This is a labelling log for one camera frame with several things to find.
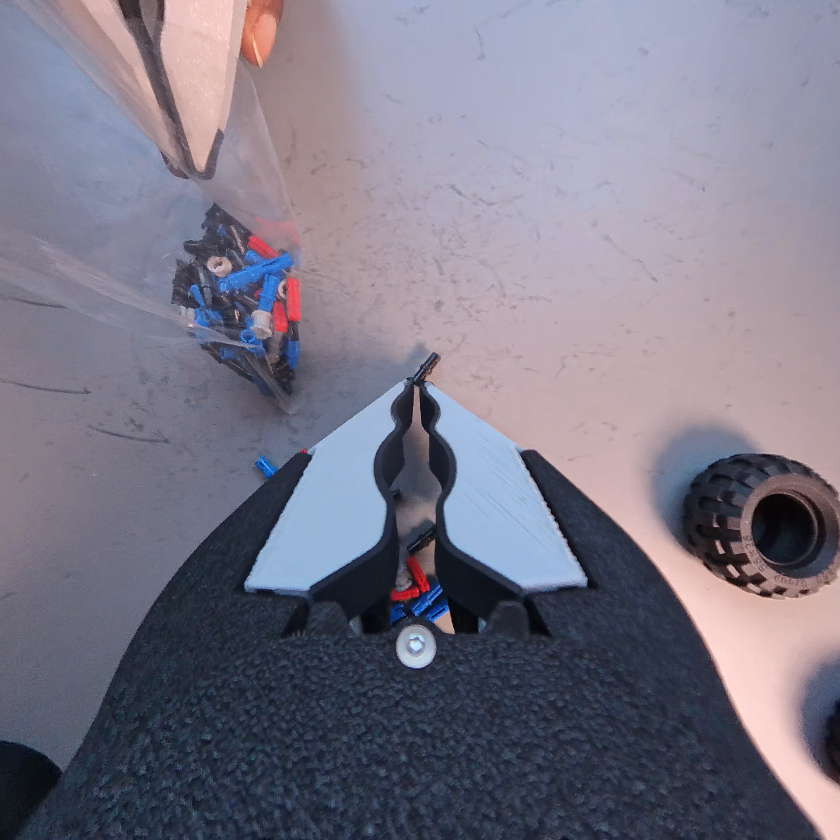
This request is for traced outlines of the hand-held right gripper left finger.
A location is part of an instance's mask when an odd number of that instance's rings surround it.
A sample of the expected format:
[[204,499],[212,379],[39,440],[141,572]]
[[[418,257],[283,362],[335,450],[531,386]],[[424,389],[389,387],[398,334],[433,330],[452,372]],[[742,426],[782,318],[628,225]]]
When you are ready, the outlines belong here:
[[392,484],[404,466],[414,385],[401,381],[309,451],[248,577],[247,592],[382,598],[396,577]]

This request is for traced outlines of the small cluster of toy pins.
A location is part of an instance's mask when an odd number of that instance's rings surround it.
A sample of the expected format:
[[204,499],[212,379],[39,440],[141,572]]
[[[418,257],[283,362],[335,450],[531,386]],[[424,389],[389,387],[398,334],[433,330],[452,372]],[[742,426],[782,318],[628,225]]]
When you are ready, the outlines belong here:
[[216,203],[203,236],[183,244],[171,302],[216,362],[279,402],[292,394],[300,360],[301,294],[295,260]]

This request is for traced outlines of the person's left hand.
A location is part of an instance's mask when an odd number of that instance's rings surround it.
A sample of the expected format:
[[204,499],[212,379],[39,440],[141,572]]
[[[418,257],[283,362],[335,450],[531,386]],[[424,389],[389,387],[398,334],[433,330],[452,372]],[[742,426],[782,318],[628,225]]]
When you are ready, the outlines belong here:
[[248,63],[262,68],[277,40],[285,2],[247,1],[240,51]]

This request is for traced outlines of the clear plastic bag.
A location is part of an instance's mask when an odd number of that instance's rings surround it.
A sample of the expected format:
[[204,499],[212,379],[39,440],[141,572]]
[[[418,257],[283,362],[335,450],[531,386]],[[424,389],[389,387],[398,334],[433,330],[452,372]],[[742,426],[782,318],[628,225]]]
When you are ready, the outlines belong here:
[[215,174],[184,177],[109,84],[82,2],[2,2],[2,281],[202,349],[172,281],[211,205],[301,262],[255,85],[239,51]]

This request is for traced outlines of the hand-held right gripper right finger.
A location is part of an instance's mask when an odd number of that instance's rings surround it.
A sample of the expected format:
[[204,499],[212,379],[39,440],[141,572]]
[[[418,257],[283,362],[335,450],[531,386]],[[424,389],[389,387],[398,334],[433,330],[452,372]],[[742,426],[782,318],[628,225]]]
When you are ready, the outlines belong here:
[[435,385],[434,431],[455,457],[445,494],[450,543],[523,592],[584,587],[585,573],[522,459],[522,450]]

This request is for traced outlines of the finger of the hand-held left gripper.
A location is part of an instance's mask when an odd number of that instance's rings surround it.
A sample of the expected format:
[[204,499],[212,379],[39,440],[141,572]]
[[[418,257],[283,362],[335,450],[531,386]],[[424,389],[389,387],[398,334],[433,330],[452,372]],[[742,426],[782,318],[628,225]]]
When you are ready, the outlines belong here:
[[132,119],[184,177],[197,173],[165,69],[164,1],[84,1],[101,31],[97,47],[109,84]]
[[214,175],[233,95],[246,1],[165,1],[156,48],[175,137],[195,175]]

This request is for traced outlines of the grey desk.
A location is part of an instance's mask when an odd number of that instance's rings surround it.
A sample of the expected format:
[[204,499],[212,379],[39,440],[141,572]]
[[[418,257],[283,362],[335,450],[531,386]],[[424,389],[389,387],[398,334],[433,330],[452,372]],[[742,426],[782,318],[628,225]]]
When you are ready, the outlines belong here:
[[677,543],[725,455],[838,487],[838,5],[289,2],[255,75],[301,231],[295,416],[2,280],[2,738],[66,763],[163,585],[275,462],[443,355],[657,563],[825,837],[838,584]]

